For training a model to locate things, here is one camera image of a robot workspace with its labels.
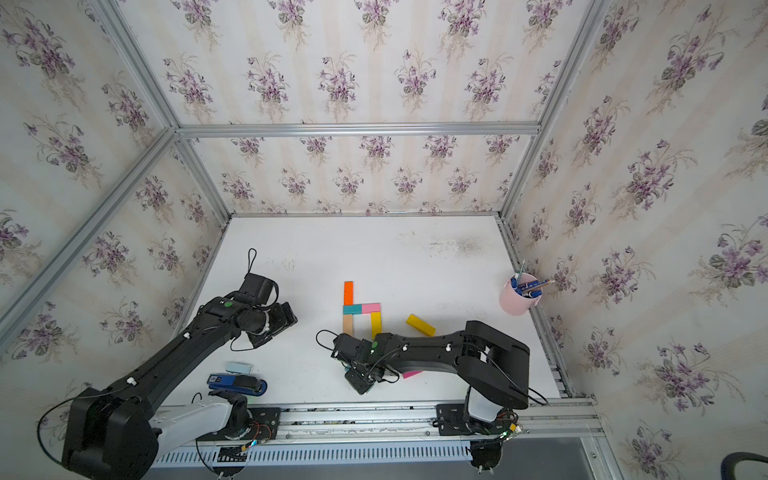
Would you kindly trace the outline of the pink pen cup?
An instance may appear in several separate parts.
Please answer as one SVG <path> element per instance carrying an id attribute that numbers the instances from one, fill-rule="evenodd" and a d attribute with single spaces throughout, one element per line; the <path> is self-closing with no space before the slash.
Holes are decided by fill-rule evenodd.
<path id="1" fill-rule="evenodd" d="M 528 273 L 515 274 L 509 278 L 499 294 L 499 305 L 504 312 L 511 316 L 522 316 L 531 307 L 538 305 L 543 289 L 537 288 L 523 293 L 529 283 L 540 284 L 540 281 Z"/>

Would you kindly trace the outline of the light blue eraser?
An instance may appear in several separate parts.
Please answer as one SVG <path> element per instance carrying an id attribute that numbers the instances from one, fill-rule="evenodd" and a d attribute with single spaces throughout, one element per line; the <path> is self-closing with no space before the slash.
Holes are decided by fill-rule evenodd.
<path id="1" fill-rule="evenodd" d="M 233 375 L 249 375 L 253 371 L 253 366 L 244 362 L 231 361 L 226 363 L 225 370 Z"/>

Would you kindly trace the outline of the pink wooden block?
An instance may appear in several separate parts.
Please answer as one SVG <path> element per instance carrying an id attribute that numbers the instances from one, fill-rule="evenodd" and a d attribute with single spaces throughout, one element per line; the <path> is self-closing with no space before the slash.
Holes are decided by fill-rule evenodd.
<path id="1" fill-rule="evenodd" d="M 372 313 L 380 313 L 380 312 L 381 312 L 380 303 L 364 303 L 361 305 L 362 314 L 372 314 Z"/>

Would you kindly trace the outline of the natural wood block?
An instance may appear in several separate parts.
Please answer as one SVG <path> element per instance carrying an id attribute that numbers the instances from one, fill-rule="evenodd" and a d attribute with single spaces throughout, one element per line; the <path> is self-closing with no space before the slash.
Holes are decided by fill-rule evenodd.
<path id="1" fill-rule="evenodd" d="M 354 316 L 345 314 L 342 317 L 342 323 L 343 323 L 343 333 L 349 336 L 354 336 Z"/>

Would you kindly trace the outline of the blue pens in cup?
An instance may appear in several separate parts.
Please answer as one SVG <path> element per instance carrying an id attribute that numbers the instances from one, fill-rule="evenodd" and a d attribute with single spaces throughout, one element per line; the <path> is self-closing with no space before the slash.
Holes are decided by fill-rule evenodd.
<path id="1" fill-rule="evenodd" d="M 523 298 L 536 299 L 543 294 L 545 287 L 551 285 L 553 281 L 551 279 L 538 280 L 533 278 L 532 280 L 525 280 L 526 275 L 526 261 L 523 260 L 519 268 L 510 278 L 510 287 L 516 294 Z"/>

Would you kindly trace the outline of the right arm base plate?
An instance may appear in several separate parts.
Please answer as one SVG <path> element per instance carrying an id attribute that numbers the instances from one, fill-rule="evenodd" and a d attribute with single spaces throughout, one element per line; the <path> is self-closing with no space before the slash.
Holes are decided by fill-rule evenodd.
<path id="1" fill-rule="evenodd" d="M 471 417 L 464 404 L 443 403 L 435 407 L 432 425 L 441 437 L 500 436 L 514 431 L 517 423 L 518 415 L 512 410 L 502 409 L 493 421 L 486 422 Z"/>

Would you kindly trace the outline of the orange wooden block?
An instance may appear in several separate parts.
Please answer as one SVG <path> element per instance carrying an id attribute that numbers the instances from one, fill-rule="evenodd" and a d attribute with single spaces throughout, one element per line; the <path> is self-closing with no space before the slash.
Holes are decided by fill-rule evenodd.
<path id="1" fill-rule="evenodd" d="M 351 306 L 354 304 L 354 282 L 345 281 L 343 288 L 343 305 Z"/>

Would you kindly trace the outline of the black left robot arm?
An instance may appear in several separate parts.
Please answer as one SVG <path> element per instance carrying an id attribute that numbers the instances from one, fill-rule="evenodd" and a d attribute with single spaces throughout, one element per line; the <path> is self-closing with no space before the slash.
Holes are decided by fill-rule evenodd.
<path id="1" fill-rule="evenodd" d="M 289 303 L 259 308 L 236 293 L 212 299 L 149 360 L 105 389 L 87 388 L 73 398 L 63 467 L 88 479 L 140 479 L 157 457 L 224 428 L 236 397 L 213 397 L 197 413 L 181 409 L 179 432 L 154 417 L 173 390 L 225 343 L 247 334 L 259 348 L 297 321 Z"/>

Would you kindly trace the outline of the blue stapler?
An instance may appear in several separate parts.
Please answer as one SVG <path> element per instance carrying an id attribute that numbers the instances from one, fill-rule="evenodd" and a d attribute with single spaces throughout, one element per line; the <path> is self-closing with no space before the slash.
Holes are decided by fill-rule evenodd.
<path id="1" fill-rule="evenodd" d="M 260 397 L 268 389 L 265 380 L 250 374 L 211 374 L 207 379 L 210 390 L 227 391 L 246 396 Z"/>

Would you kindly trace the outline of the aluminium mounting rail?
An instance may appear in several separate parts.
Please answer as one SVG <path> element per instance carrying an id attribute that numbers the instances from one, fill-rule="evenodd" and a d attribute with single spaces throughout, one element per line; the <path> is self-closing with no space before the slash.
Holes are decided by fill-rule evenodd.
<path id="1" fill-rule="evenodd" d="M 205 400 L 159 410 L 154 419 L 174 432 L 180 411 L 197 413 Z M 495 457 L 504 444 L 524 440 L 576 440 L 593 469 L 607 464 L 607 437 L 591 403 L 553 399 L 518 413 L 514 431 L 500 436 L 441 437 L 432 425 L 435 402 L 292 404 L 282 410 L 275 440 L 191 441 L 155 459 L 150 468 L 203 466 L 215 472 L 246 466 L 341 465 L 405 461 L 473 460 Z"/>

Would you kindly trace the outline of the small teal wooden block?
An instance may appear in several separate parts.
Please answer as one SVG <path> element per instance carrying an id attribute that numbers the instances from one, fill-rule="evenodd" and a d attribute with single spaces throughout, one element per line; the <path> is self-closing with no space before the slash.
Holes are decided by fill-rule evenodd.
<path id="1" fill-rule="evenodd" d="M 360 315 L 363 313 L 363 306 L 361 304 L 352 304 L 343 306 L 343 314 L 347 315 Z"/>

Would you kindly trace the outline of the yellow wooden block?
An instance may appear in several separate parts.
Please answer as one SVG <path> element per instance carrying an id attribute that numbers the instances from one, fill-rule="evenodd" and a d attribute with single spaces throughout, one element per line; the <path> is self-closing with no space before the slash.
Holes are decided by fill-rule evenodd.
<path id="1" fill-rule="evenodd" d="M 383 320 L 382 320 L 382 313 L 372 312 L 370 314 L 370 320 L 371 320 L 371 335 L 372 338 L 375 338 L 377 335 L 379 335 L 383 331 Z"/>
<path id="2" fill-rule="evenodd" d="M 434 326 L 416 315 L 411 314 L 407 318 L 406 324 L 427 337 L 433 337 L 436 334 L 436 328 Z"/>

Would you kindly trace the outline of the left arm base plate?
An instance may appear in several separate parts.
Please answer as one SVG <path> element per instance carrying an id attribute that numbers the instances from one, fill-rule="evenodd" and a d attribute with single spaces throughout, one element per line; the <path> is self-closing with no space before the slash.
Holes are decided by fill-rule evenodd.
<path id="1" fill-rule="evenodd" d="M 225 426 L 198 438 L 199 441 L 257 442 L 275 440 L 282 410 L 278 407 L 234 408 Z"/>

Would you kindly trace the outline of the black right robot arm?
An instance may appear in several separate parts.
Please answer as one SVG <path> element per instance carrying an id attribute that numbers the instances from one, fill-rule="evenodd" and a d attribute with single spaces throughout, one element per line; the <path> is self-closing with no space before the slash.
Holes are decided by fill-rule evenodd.
<path id="1" fill-rule="evenodd" d="M 529 347 L 477 320 L 432 337 L 379 333 L 363 340 L 340 334 L 333 340 L 331 357 L 345 366 L 345 379 L 360 395 L 407 373 L 438 372 L 459 377 L 506 410 L 526 409 L 532 400 Z"/>

